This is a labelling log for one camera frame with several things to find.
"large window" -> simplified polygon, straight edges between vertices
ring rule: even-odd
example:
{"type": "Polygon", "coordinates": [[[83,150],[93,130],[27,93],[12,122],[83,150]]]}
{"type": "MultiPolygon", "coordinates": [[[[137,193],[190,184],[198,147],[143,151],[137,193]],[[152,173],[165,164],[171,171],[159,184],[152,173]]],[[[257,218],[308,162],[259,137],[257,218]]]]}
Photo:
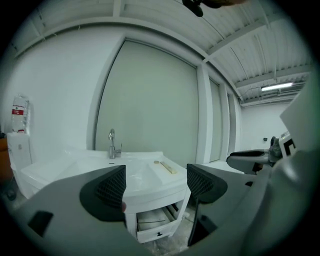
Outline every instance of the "large window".
{"type": "Polygon", "coordinates": [[[220,159],[222,146],[222,110],[219,87],[210,80],[212,94],[212,112],[213,112],[213,127],[212,127],[212,145],[210,162],[220,159]]]}
{"type": "Polygon", "coordinates": [[[108,134],[123,152],[162,151],[185,167],[195,163],[198,140],[196,69],[159,49],[126,41],[102,94],[95,149],[107,151],[108,134]]]}

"faucet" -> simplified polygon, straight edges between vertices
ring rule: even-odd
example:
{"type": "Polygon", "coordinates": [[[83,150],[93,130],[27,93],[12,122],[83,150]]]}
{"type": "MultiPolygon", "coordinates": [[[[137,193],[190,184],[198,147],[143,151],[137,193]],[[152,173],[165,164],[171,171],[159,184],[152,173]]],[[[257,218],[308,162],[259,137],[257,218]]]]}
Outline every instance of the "faucet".
{"type": "Polygon", "coordinates": [[[109,132],[109,140],[111,141],[111,146],[109,148],[109,158],[115,159],[116,157],[121,157],[122,143],[121,149],[115,148],[115,130],[111,129],[109,132]]]}

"ceiling light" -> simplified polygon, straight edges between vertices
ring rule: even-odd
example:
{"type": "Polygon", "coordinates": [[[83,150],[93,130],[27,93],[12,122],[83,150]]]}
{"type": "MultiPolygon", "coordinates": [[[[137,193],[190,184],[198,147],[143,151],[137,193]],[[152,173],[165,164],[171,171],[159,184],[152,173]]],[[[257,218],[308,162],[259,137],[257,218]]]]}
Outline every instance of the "ceiling light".
{"type": "Polygon", "coordinates": [[[272,85],[272,86],[266,86],[262,87],[261,91],[270,91],[270,90],[275,90],[275,89],[280,89],[280,88],[285,88],[285,87],[290,87],[293,85],[293,82],[287,82],[287,83],[281,83],[277,85],[272,85]]]}

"white wall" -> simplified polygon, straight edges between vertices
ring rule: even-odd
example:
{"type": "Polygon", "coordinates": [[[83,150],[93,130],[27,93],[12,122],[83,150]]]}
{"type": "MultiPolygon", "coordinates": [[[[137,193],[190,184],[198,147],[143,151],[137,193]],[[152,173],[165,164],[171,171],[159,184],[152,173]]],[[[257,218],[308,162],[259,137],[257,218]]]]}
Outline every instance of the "white wall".
{"type": "Polygon", "coordinates": [[[208,72],[215,83],[221,85],[224,79],[212,67],[202,64],[202,59],[185,45],[156,32],[132,26],[88,27],[58,33],[57,37],[47,39],[21,55],[14,68],[13,60],[0,67],[1,128],[5,132],[11,130],[14,95],[21,93],[28,96],[32,111],[30,143],[33,162],[52,157],[68,146],[94,148],[102,89],[125,37],[166,49],[201,67],[197,70],[197,79],[199,99],[204,103],[204,109],[199,101],[196,162],[209,162],[213,118],[208,72]],[[205,101],[201,98],[202,89],[205,89],[205,101]]]}
{"type": "Polygon", "coordinates": [[[84,28],[48,39],[19,58],[1,95],[1,127],[11,131],[14,96],[27,96],[33,162],[67,147],[87,148],[94,92],[122,41],[123,34],[116,29],[84,28]]]}
{"type": "Polygon", "coordinates": [[[273,136],[280,137],[288,129],[280,114],[289,104],[243,107],[241,110],[241,150],[268,149],[273,136]]]}

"white sink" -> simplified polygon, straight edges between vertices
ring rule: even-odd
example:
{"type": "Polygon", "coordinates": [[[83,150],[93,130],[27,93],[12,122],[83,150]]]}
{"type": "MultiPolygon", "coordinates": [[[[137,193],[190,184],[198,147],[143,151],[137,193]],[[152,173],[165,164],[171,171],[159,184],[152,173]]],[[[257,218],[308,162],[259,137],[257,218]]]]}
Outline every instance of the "white sink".
{"type": "Polygon", "coordinates": [[[107,153],[93,150],[73,150],[47,163],[32,164],[21,171],[22,183],[30,198],[53,181],[92,172],[98,169],[125,165],[126,190],[123,201],[130,204],[148,202],[167,196],[170,191],[187,186],[187,171],[166,158],[162,152],[129,153],[109,159],[107,153]],[[162,164],[165,161],[177,171],[171,174],[162,164]]]}

